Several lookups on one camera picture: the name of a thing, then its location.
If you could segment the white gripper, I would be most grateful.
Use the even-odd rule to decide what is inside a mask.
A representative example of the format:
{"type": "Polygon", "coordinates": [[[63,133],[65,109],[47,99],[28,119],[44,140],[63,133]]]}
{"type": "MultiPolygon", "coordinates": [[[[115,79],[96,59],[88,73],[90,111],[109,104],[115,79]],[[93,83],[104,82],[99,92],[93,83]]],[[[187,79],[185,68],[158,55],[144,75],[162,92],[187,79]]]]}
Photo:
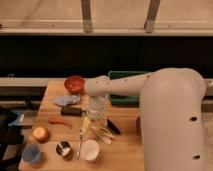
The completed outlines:
{"type": "MultiPolygon", "coordinates": [[[[105,116],[105,97],[104,96],[90,96],[86,108],[87,116],[96,121],[105,116]]],[[[90,127],[90,119],[85,116],[82,121],[81,133],[85,135],[90,127]]]]}

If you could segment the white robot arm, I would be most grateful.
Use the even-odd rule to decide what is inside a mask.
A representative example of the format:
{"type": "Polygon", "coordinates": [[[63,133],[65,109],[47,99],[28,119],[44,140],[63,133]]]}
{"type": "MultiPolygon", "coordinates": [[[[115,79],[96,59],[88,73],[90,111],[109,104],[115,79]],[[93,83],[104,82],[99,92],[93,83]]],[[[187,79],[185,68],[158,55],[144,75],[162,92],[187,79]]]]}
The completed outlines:
{"type": "Polygon", "coordinates": [[[205,171],[201,102],[204,78],[190,68],[164,68],[155,72],[109,79],[88,79],[87,116],[105,116],[107,94],[137,96],[145,171],[205,171]]]}

